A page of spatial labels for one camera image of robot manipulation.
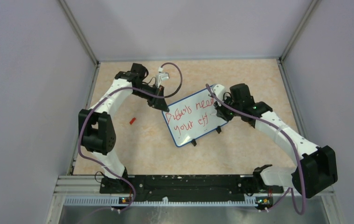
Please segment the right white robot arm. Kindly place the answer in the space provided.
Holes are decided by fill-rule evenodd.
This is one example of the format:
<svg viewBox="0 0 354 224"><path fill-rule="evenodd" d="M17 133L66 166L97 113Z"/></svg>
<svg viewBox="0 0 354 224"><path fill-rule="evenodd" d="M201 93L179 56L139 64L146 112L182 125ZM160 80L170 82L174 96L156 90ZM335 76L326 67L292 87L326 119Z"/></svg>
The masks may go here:
<svg viewBox="0 0 354 224"><path fill-rule="evenodd" d="M216 116L229 122L234 117L264 133L294 162L294 168L264 165L254 170L253 188L265 192L271 186L288 187L304 198L312 198L338 181L335 151L320 147L281 120L263 101L255 102L246 84L236 84L226 91L220 84L207 86L214 99Z"/></svg>

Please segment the blue framed whiteboard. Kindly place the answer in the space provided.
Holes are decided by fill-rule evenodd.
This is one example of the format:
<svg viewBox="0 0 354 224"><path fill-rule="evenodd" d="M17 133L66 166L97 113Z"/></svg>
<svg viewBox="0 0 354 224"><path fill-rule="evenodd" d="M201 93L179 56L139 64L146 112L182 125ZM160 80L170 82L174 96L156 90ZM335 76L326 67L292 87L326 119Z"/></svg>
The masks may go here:
<svg viewBox="0 0 354 224"><path fill-rule="evenodd" d="M207 89L200 90L170 104L169 112L162 112L174 144L182 147L215 131L228 122L210 114L216 113L215 100Z"/></svg>

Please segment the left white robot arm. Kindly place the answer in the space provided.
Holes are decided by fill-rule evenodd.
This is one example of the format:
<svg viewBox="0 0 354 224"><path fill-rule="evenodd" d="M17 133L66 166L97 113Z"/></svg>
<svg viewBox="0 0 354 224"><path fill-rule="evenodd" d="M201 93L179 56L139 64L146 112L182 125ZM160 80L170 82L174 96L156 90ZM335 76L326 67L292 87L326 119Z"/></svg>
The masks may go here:
<svg viewBox="0 0 354 224"><path fill-rule="evenodd" d="M169 111L161 85L162 81L169 79L169 74L159 68L153 85L144 82L147 74L145 66L133 63L129 71L120 71L115 76L108 91L94 106L82 109L78 114L80 145L96 157L105 176L112 179L111 187L118 193L128 189L129 181L123 177L126 168L114 150L116 133L112 118L130 95L146 99L154 109Z"/></svg>

